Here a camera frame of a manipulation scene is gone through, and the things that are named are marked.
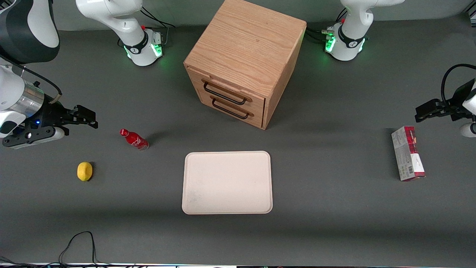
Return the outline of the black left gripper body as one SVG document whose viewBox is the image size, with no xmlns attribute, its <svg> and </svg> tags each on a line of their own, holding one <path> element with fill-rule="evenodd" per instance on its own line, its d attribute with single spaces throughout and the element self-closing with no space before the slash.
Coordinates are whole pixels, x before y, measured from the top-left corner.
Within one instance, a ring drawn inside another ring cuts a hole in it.
<svg viewBox="0 0 476 268">
<path fill-rule="evenodd" d="M 451 106 L 458 106 L 463 110 L 463 118 L 474 119 L 476 114 L 475 79 L 457 88 L 449 100 Z"/>
</svg>

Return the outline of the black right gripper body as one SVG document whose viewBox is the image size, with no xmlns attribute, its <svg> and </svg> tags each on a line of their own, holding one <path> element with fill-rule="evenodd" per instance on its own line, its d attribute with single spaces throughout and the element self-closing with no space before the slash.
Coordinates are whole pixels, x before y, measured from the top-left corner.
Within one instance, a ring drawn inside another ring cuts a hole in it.
<svg viewBox="0 0 476 268">
<path fill-rule="evenodd" d="M 38 127 L 60 127 L 62 126 L 62 117 L 66 114 L 66 108 L 60 103 L 49 102 L 53 98 L 45 98 L 43 105 L 35 114 L 35 125 Z"/>
</svg>

